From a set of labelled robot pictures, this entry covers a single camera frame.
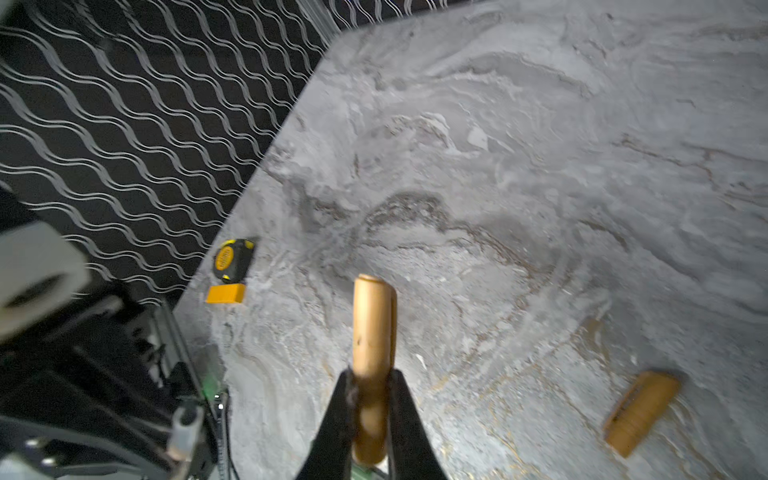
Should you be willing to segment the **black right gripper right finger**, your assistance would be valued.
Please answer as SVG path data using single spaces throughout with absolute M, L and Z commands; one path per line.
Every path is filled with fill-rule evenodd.
M 390 479 L 446 480 L 403 373 L 388 379 L 387 455 Z

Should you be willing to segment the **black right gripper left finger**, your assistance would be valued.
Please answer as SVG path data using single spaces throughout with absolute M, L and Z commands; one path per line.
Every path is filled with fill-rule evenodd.
M 338 377 L 320 427 L 296 480 L 351 478 L 352 444 L 357 435 L 359 389 L 351 368 Z

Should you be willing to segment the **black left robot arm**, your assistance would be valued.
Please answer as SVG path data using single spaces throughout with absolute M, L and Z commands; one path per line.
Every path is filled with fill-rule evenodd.
M 1 194 L 1 453 L 42 475 L 206 479 L 209 402 L 166 306 L 93 286 L 80 250 Z

